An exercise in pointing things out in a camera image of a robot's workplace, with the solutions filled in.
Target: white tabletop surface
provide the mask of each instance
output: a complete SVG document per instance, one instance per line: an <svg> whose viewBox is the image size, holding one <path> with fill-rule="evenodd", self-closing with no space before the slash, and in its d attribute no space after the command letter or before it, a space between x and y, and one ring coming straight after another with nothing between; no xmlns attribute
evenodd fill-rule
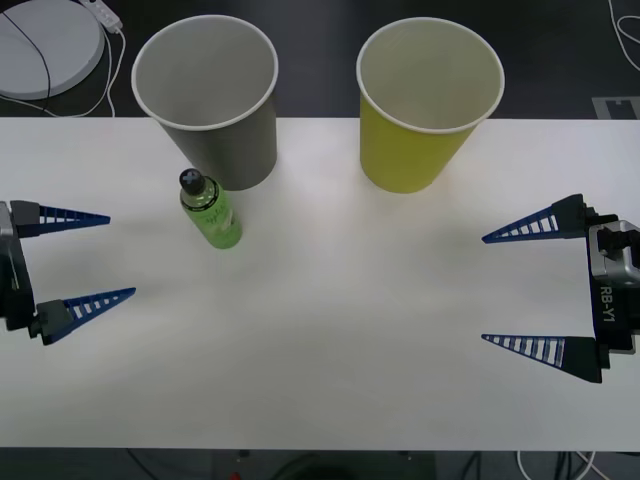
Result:
<svg viewBox="0 0 640 480"><path fill-rule="evenodd" d="M0 334L0 446L640 450L640 355L602 385L482 333L592 336L581 240L480 238L572 193L640 222L640 122L482 124L381 191L355 119L279 119L279 161L209 246L149 119L0 119L0 197L109 226L23 241L37 301L137 287L59 343Z"/></svg>

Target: power strip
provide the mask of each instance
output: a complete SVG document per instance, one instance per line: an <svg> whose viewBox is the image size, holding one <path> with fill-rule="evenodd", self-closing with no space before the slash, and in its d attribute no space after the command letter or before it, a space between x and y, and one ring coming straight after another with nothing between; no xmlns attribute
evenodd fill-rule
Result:
<svg viewBox="0 0 640 480"><path fill-rule="evenodd" d="M109 33L116 33L122 29L122 21L113 10L111 10L101 0L78 0L87 10L89 10L98 21L104 25Z"/></svg>

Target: green bottle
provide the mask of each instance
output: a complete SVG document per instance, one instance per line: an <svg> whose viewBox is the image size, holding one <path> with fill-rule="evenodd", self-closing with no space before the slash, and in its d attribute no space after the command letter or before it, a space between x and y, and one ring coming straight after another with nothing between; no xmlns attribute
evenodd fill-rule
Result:
<svg viewBox="0 0 640 480"><path fill-rule="evenodd" d="M180 174L180 185L182 208L209 243L216 248L231 248L238 243L242 227L220 184L189 168Z"/></svg>

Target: dark floor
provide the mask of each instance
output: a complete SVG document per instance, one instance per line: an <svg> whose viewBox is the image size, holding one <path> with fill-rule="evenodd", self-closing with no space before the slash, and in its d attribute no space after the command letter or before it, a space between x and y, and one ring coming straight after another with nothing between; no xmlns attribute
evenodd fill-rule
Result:
<svg viewBox="0 0 640 480"><path fill-rule="evenodd" d="M4 10L22 0L0 0ZM616 16L640 15L636 0L612 0ZM262 29L280 58L276 89L284 117L356 117L355 61L365 40L392 21L413 16L453 20L477 31L498 52L506 91L494 117L596 118L593 97L640 97L640 72L624 58L607 0L106 0L122 18L128 48L113 88L118 116L142 116L130 87L136 54L159 29L185 17L226 14ZM625 28L640 37L640 21ZM120 37L111 35L114 51ZM640 45L625 40L640 62ZM106 53L80 85L52 98L59 115L88 110L106 80ZM635 118L629 102L611 102L613 118ZM0 116L38 111L0 101ZM108 116L104 102L94 115Z"/></svg>
<svg viewBox="0 0 640 480"><path fill-rule="evenodd" d="M140 462L158 480L223 480L238 472L242 480L270 480L287 462L305 452L253 451L238 462L235 451L207 450L135 450ZM353 480L476 480L476 464L464 476L465 464L472 453L413 453L410 457L388 453L319 453L303 459L288 470L293 480L312 462L345 466ZM523 463L534 480L554 478L556 453L525 453ZM640 457L616 453L598 453L594 464L611 480L637 479ZM573 472L583 463L574 454ZM481 478L514 480L523 478L512 452L483 452ZM0 478L11 480L152 480L126 453L115 449L3 449L0 450ZM566 478L566 467L560 476ZM599 478L590 472L584 480Z"/></svg>

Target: cup rim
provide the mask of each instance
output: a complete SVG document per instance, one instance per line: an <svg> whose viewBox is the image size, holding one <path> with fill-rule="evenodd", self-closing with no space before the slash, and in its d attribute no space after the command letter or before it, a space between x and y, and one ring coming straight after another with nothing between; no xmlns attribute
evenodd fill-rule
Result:
<svg viewBox="0 0 640 480"><path fill-rule="evenodd" d="M269 87L267 88L267 90L266 90L265 94L262 96L262 98L260 98L260 100L258 100L256 102L256 104L254 106L252 106L250 109L248 109L246 112L241 113L240 115L238 115L238 116L236 116L234 118L231 118L229 120L225 120L224 122L214 123L214 124L211 124L211 125L197 125L197 126L182 125L182 124L179 124L179 123L171 122L170 120L166 120L166 119L156 115L142 101L142 98L140 98L140 93L138 92L138 85L137 85L138 66L140 64L140 60L142 59L142 57L144 56L145 52L149 48L149 45L151 45L156 38L158 38L159 36L167 33L170 30L173 30L174 28L177 28L179 25L182 25L183 23L189 23L189 22L193 22L193 21L197 21L197 20L202 20L202 19L205 19L205 18L206 19L231 20L233 22L236 22L236 23L242 24L242 25L244 25L246 27L249 27L254 32L256 32L265 41L265 43L269 47L269 50L271 51L271 54L273 55L273 78L271 79L271 83L269 84ZM174 22L174 23L172 23L170 25L167 25L163 29L161 29L158 32L156 32L149 40L147 40L145 42L145 44L142 46L142 48L138 52L138 55L136 56L135 61L133 62L133 68L131 69L131 88L133 90L133 96L135 97L136 101L138 102L138 105L140 106L140 108L142 108L144 113L149 115L151 118L156 120L158 123L160 123L162 125L165 125L167 127L175 128L177 130L185 130L185 131L190 131L190 132L203 132L203 131L208 131L208 130L216 130L216 129L223 128L223 127L228 127L229 125L233 125L234 123L238 123L240 120L243 120L243 119L247 118L249 115L251 115L256 110L258 110L262 105L264 105L264 103L268 100L268 98L273 93L273 90L274 90L274 88L276 86L276 81L278 80L278 72L279 72L279 65L278 65L278 54L276 52L276 49L273 46L273 43L271 42L269 37L267 37L267 35L262 30L260 30L258 27L256 27L252 23L247 22L246 20L242 20L240 18L232 17L230 15L196 15L194 17L184 18L184 19L179 20L177 22Z"/></svg>
<svg viewBox="0 0 640 480"><path fill-rule="evenodd" d="M402 120L399 120L399 119L389 115L382 108L380 108L380 106L376 102L373 101L373 99L369 96L369 93L367 92L367 89L364 86L364 82L362 81L362 72L361 72L362 68L361 67L362 67L362 58L364 57L364 53L367 51L367 48L371 45L371 43L381 33L385 32L385 31L387 31L387 30L389 30L391 28L394 28L394 27L396 27L398 25L405 24L405 23L446 23L446 24L451 25L451 26L453 26L455 28L458 28L458 29L464 30L465 32L470 33L476 39L480 40L480 42L489 50L489 52L493 55L493 58L496 61L496 64L498 66L498 70L499 70L499 73L500 73L500 86L499 86L498 95L496 97L495 102L493 103L493 105L491 105L491 107L483 115L481 115L477 119L473 120L472 122L469 122L466 125L461 125L459 127L439 128L439 129L436 129L436 128L422 128L422 127L416 127L415 125L411 125L409 123L403 122ZM358 86L360 87L360 93L365 98L365 100L369 103L369 105L371 105L376 112L378 112L380 115L382 115L382 117L384 117L385 119L389 120L390 122L398 125L399 127L405 128L407 130L413 130L414 132L420 132L420 133L430 133L430 134L435 134L435 135L447 135L447 134L451 134L451 133L462 132L462 131L468 130L469 128L475 127L480 122L482 122L483 120L488 118L496 110L496 108L498 107L498 104L502 100L502 95L504 94L504 84L505 84L504 67L502 66L502 62L500 61L500 57L498 57L498 54L496 53L496 51L493 49L493 47L491 47L491 45L489 45L489 43L484 38L482 38L479 34L474 32L470 28L465 27L464 25L460 25L459 23L452 22L450 20L444 20L442 18L434 18L434 17L404 18L402 20L395 21L393 23L385 25L384 27L376 30L367 39L365 44L360 49L360 53L358 54L358 61L356 62L356 77L358 79Z"/></svg>

